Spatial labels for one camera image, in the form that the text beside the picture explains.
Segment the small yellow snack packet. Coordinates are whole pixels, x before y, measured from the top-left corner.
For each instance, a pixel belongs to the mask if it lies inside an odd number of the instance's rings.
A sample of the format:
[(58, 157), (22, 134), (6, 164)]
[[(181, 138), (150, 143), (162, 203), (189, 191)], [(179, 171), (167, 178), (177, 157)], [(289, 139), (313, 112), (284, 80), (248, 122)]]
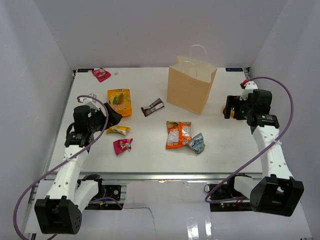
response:
[(131, 130), (130, 127), (127, 126), (111, 126), (110, 128), (108, 128), (106, 130), (106, 133), (111, 134), (111, 133), (117, 133), (117, 134), (121, 134), (123, 136), (126, 136), (127, 133)]

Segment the yellow mango snack pouch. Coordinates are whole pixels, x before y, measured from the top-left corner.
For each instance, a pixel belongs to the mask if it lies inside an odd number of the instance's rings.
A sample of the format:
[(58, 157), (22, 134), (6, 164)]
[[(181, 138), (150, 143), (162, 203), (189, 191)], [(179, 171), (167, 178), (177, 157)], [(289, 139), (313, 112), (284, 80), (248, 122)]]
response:
[(107, 91), (108, 104), (123, 117), (132, 115), (131, 93), (127, 88), (110, 89)]

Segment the pink snack packet front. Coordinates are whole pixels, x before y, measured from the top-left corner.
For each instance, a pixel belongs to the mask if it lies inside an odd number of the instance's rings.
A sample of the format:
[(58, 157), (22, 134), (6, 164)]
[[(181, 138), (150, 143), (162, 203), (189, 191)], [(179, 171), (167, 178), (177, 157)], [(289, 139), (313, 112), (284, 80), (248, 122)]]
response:
[(119, 139), (113, 142), (113, 148), (115, 151), (115, 154), (118, 156), (122, 154), (125, 151), (131, 151), (132, 149), (132, 138), (124, 138), (124, 139)]

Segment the pink snack packet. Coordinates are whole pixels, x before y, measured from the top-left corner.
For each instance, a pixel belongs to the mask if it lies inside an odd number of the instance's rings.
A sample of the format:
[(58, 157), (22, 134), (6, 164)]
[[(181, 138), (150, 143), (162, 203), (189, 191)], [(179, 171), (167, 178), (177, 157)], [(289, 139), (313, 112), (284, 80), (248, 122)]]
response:
[(100, 83), (111, 77), (111, 73), (106, 71), (103, 67), (93, 70), (92, 74)]
[(132, 149), (132, 138), (124, 138), (124, 139), (119, 139), (113, 142), (113, 148), (115, 151), (115, 154), (118, 156), (122, 154), (125, 151), (131, 151)]

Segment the brown chocolate bar wrapper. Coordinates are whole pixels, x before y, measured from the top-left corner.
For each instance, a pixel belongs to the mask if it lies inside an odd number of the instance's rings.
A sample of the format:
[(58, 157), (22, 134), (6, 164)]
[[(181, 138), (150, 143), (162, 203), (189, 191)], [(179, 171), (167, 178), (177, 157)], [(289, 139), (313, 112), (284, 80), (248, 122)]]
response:
[(141, 107), (141, 111), (145, 117), (148, 117), (150, 114), (164, 107), (165, 105), (163, 101), (160, 98), (158, 98), (152, 104)]

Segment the brown paper bag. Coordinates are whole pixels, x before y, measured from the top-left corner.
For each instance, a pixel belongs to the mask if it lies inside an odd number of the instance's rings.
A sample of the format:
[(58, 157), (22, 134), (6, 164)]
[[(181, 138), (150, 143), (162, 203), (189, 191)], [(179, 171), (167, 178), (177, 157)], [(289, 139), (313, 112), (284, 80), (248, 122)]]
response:
[[(201, 47), (204, 60), (192, 57), (192, 49)], [(206, 106), (217, 73), (217, 67), (207, 62), (207, 51), (200, 44), (189, 49), (189, 56), (177, 56), (176, 64), (168, 68), (166, 101), (200, 115)]]

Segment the blue white snack packet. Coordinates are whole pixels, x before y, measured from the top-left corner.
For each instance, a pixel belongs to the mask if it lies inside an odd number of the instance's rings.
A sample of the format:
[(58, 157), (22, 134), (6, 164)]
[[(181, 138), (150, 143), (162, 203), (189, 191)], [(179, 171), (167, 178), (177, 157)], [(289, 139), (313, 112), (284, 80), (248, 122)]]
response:
[(202, 133), (197, 134), (194, 136), (188, 143), (188, 146), (195, 151), (196, 154), (200, 154), (205, 150), (205, 142), (204, 136)]

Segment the orange snack packet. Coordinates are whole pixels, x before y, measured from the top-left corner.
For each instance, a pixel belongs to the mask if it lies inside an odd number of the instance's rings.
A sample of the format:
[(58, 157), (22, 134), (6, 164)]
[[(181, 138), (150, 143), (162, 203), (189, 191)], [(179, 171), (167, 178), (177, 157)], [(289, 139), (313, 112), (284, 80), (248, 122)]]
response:
[(167, 121), (167, 140), (165, 148), (179, 149), (192, 139), (191, 122)]

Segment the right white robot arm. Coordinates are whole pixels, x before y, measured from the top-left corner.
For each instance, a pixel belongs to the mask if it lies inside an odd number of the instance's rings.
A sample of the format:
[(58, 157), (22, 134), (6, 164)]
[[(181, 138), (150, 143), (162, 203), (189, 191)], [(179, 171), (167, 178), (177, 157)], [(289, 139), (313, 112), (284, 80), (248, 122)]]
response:
[(246, 96), (229, 95), (223, 110), (225, 119), (245, 120), (257, 144), (262, 166), (262, 179), (256, 183), (251, 177), (237, 174), (228, 181), (226, 195), (236, 200), (245, 196), (254, 212), (290, 217), (304, 192), (301, 181), (289, 170), (280, 142), (279, 122), (270, 114), (272, 93), (254, 89)]

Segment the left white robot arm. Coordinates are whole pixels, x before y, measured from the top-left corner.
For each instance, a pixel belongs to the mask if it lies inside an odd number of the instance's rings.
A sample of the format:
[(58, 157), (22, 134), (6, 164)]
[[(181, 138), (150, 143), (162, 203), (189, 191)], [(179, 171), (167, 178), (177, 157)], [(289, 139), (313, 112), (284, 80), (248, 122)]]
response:
[(79, 232), (82, 213), (92, 199), (105, 196), (106, 187), (98, 174), (86, 175), (79, 180), (83, 163), (89, 156), (95, 133), (117, 125), (122, 115), (108, 103), (104, 109), (87, 100), (73, 110), (73, 123), (67, 129), (63, 164), (58, 167), (54, 182), (45, 198), (34, 204), (35, 215), (43, 234), (70, 234)]

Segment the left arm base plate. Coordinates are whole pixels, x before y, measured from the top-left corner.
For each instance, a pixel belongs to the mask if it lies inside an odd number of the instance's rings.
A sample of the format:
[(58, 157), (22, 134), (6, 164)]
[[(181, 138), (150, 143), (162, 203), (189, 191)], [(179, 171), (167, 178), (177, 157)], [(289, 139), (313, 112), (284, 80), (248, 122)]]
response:
[(85, 205), (85, 210), (122, 210), (121, 203), (122, 186), (116, 184), (101, 185), (98, 193)]

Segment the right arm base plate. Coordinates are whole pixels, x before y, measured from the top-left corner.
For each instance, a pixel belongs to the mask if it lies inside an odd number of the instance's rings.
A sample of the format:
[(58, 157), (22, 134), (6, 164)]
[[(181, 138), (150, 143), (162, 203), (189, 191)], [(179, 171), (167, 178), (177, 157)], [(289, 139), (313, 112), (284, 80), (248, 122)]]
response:
[(232, 190), (227, 184), (224, 184), (208, 198), (210, 201), (219, 201), (209, 204), (210, 211), (212, 213), (251, 212), (249, 200), (237, 199), (242, 197), (240, 192)]

